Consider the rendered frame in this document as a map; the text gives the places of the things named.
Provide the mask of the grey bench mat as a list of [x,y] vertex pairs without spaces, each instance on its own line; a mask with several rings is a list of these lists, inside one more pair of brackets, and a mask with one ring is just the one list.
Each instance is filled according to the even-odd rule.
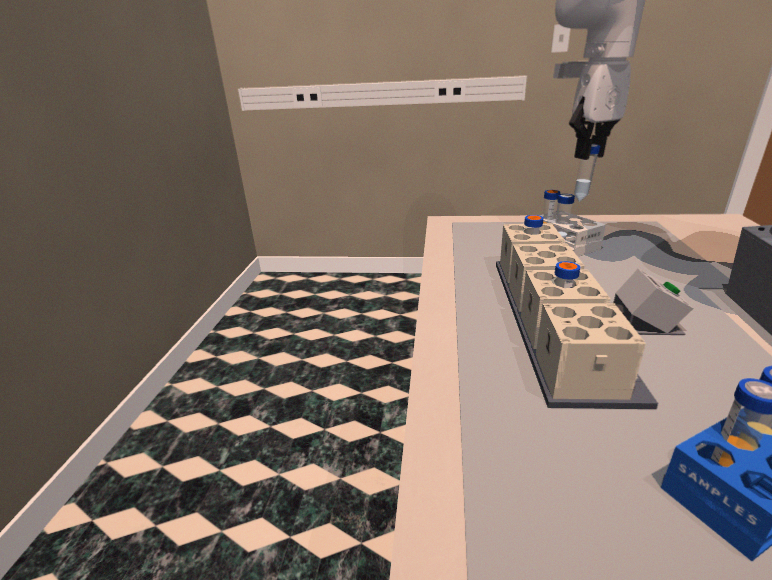
[[578,258],[613,303],[640,269],[694,308],[640,335],[650,409],[548,408],[496,267],[503,224],[452,222],[468,580],[772,580],[661,489],[675,446],[726,418],[772,356],[700,289],[729,278],[657,221]]

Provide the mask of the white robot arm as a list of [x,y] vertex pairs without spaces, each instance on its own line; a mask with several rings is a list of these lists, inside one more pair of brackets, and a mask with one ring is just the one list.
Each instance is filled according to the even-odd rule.
[[[633,57],[645,0],[556,0],[557,22],[587,29],[583,58],[626,61]],[[594,43],[599,41],[600,43]],[[593,52],[593,53],[592,53]],[[585,61],[555,64],[553,78],[579,78]]]

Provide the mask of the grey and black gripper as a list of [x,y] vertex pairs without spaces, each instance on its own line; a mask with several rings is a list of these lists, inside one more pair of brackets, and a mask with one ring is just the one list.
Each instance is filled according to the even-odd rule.
[[[569,125],[575,130],[577,137],[575,158],[588,160],[592,144],[600,145],[597,157],[604,156],[606,136],[610,135],[611,129],[625,114],[631,64],[629,61],[585,62]],[[585,121],[587,119],[590,122]],[[592,135],[595,123],[595,135]],[[588,125],[587,129],[585,124]]]

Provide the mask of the grey tube rack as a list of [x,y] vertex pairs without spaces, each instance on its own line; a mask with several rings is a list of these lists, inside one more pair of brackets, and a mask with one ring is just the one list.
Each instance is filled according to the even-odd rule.
[[[577,257],[586,255],[595,251],[599,251],[603,241],[602,223],[599,223],[572,213],[571,213],[570,219],[571,218],[580,219],[581,221],[570,220],[569,224],[566,224],[566,225],[556,223],[555,219],[553,220],[544,219],[543,222],[552,223],[554,227],[557,226],[562,229],[568,230],[567,236],[563,237],[563,239],[565,240],[565,243],[567,243],[570,246],[570,248],[574,251]],[[595,224],[595,226],[586,226],[584,225],[584,223],[592,223],[592,224]],[[578,229],[573,226],[581,227],[584,229]],[[569,233],[570,231],[576,234]]]

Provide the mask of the blue tube rack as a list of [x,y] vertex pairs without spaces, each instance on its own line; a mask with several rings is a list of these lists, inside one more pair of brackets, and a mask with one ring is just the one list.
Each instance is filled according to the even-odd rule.
[[[772,435],[739,449],[721,434],[726,418],[675,446],[661,489],[753,561],[772,546]],[[734,464],[714,461],[715,446]]]

